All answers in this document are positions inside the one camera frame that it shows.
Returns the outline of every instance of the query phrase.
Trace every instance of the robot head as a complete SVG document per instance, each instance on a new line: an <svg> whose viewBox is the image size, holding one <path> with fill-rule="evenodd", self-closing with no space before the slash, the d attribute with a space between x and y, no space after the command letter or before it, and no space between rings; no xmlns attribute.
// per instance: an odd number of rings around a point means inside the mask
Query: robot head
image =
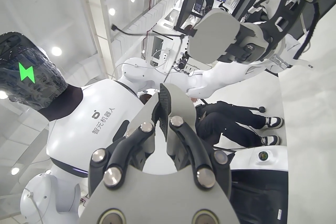
<svg viewBox="0 0 336 224"><path fill-rule="evenodd" d="M45 54L19 32L0 35L0 90L12 102L46 108L68 84Z"/></svg>

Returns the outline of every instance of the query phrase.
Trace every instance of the green lightning logo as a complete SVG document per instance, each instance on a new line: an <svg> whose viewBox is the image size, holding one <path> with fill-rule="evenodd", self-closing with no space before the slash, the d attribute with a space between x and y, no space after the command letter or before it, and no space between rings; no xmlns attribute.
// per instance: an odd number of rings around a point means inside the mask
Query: green lightning logo
<svg viewBox="0 0 336 224"><path fill-rule="evenodd" d="M19 71L20 71L20 77L21 80L24 80L25 78L29 78L33 83L35 83L35 77L34 77L34 69L32 66L30 66L28 69L25 69L21 63L19 63Z"/></svg>

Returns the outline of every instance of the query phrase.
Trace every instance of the white sneaker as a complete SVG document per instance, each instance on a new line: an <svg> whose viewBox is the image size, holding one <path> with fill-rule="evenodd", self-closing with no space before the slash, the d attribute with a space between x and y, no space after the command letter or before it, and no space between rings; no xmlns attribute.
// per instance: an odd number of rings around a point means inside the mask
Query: white sneaker
<svg viewBox="0 0 336 224"><path fill-rule="evenodd" d="M277 135L261 137L263 146L280 145L280 137Z"/></svg>
<svg viewBox="0 0 336 224"><path fill-rule="evenodd" d="M265 117L266 123L261 129L273 129L280 128L283 125L283 119L281 117Z"/></svg>

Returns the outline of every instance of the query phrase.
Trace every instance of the white floor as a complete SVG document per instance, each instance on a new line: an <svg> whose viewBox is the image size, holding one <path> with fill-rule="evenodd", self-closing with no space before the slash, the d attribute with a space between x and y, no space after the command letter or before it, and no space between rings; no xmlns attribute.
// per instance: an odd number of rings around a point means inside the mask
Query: white floor
<svg viewBox="0 0 336 224"><path fill-rule="evenodd" d="M333 7L301 56L315 69L296 66L279 74L288 142L288 224L335 223L335 18Z"/></svg>

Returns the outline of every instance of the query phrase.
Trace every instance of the monitor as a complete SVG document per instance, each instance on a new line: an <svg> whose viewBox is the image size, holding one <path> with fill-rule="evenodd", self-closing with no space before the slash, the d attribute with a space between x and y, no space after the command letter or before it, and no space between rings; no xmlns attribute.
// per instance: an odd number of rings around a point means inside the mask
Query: monitor
<svg viewBox="0 0 336 224"><path fill-rule="evenodd" d="M203 2L204 0L196 0L195 5L193 6L193 10L197 11L198 13L201 13Z"/></svg>

